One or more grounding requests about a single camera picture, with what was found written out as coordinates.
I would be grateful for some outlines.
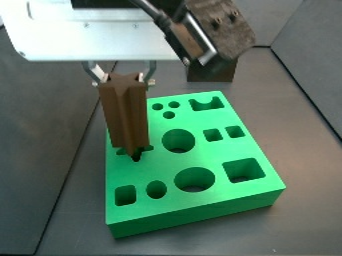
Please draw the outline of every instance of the circular hole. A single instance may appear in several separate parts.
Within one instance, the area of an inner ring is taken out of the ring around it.
[[[146,188],[147,195],[154,199],[160,199],[167,192],[167,187],[164,182],[155,180],[152,181]]]
[[[175,116],[176,116],[175,113],[171,112],[171,111],[167,111],[167,112],[163,114],[163,117],[164,117],[166,119],[172,119]]]
[[[176,101],[168,103],[170,108],[179,108],[180,104]]]
[[[214,173],[202,167],[193,167],[176,174],[175,185],[185,192],[198,193],[207,190],[215,183]]]
[[[182,154],[194,148],[195,137],[189,131],[175,129],[164,134],[162,142],[168,151]]]
[[[162,110],[162,109],[163,109],[163,105],[162,105],[160,103],[155,103],[155,104],[152,105],[152,109],[154,109],[154,110]]]

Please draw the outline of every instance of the metal bracket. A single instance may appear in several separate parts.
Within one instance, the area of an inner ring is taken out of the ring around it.
[[[106,83],[108,80],[108,74],[102,70],[100,66],[95,61],[83,61],[82,66],[87,74],[91,76],[96,87],[100,83]]]
[[[156,61],[155,60],[148,60],[146,61],[146,70],[144,70],[144,84],[147,85],[147,87],[155,86],[155,79],[151,79],[155,70],[156,70]]]

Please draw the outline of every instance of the brown block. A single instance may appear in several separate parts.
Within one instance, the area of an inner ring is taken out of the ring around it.
[[[233,60],[229,65],[221,67],[219,71],[202,67],[199,63],[193,63],[187,68],[189,82],[233,82],[238,59]]]
[[[130,156],[150,145],[146,84],[138,77],[139,73],[112,73],[98,87],[112,146],[123,147]]]

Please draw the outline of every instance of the green shape sorter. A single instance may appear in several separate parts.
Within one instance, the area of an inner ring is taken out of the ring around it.
[[[286,186],[221,92],[147,101],[134,162],[107,135],[106,222],[116,238],[273,205]]]

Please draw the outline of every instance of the rectangular hole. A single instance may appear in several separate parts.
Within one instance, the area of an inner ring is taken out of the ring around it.
[[[219,97],[213,97],[211,101],[207,103],[201,103],[197,100],[189,100],[191,108],[194,111],[211,110],[218,108],[225,108],[225,105],[219,99]]]
[[[115,189],[116,206],[130,205],[136,202],[136,190],[134,185],[118,187]]]
[[[203,133],[209,142],[223,140],[218,129],[205,130]]]
[[[222,164],[231,183],[241,183],[265,177],[255,158],[246,158]]]
[[[239,126],[226,127],[226,131],[227,131],[230,137],[234,138],[234,139],[235,138],[241,138],[241,137],[245,136],[245,133],[243,133],[243,131],[242,131]]]

